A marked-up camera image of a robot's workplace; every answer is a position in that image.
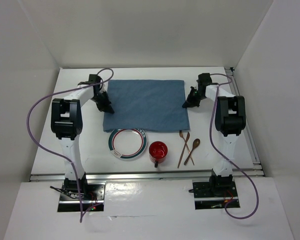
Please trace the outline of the white plate green red rim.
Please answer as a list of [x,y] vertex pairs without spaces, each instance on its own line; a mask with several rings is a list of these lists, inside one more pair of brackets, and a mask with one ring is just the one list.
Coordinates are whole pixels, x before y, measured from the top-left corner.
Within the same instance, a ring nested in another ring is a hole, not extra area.
[[110,153],[126,162],[140,157],[147,144],[147,135],[143,129],[115,129],[108,138]]

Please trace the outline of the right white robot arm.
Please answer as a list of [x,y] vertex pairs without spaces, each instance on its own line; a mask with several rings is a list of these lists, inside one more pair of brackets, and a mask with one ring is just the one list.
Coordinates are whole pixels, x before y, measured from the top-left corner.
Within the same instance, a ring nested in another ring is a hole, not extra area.
[[245,98],[222,89],[220,83],[212,81],[210,73],[199,74],[196,81],[197,87],[190,88],[182,107],[199,107],[204,99],[213,101],[209,140],[220,158],[211,170],[207,187],[194,188],[193,194],[222,197],[232,189],[235,146],[246,127]]

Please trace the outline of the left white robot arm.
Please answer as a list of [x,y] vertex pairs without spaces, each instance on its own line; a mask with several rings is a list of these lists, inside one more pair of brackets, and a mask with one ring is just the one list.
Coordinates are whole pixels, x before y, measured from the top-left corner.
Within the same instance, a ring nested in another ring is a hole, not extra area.
[[79,89],[64,98],[54,98],[51,104],[51,130],[57,137],[65,156],[65,180],[62,191],[82,200],[89,193],[86,172],[80,154],[79,137],[83,130],[82,106],[93,101],[99,111],[114,114],[103,80],[90,74],[80,82]]

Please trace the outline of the blue cloth placemat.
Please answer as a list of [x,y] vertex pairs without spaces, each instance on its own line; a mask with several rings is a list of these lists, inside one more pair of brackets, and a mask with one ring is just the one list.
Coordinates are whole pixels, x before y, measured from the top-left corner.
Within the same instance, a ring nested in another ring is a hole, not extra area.
[[115,79],[107,86],[114,113],[105,113],[103,130],[141,129],[174,133],[190,129],[183,80]]

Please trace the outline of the red mug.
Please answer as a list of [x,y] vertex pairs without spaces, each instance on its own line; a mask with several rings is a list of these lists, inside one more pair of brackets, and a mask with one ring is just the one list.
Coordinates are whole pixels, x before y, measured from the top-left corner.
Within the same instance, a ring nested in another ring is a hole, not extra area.
[[168,155],[168,147],[162,141],[152,142],[148,149],[149,158],[153,162],[154,167],[158,168],[159,164],[163,163]]

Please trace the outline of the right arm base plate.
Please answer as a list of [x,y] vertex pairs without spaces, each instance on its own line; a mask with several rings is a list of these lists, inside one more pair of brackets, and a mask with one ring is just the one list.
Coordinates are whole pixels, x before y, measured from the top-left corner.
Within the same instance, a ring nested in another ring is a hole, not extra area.
[[213,189],[208,181],[194,181],[192,188],[188,190],[194,198],[196,210],[214,210],[228,208],[240,208],[237,186],[233,181],[230,186]]

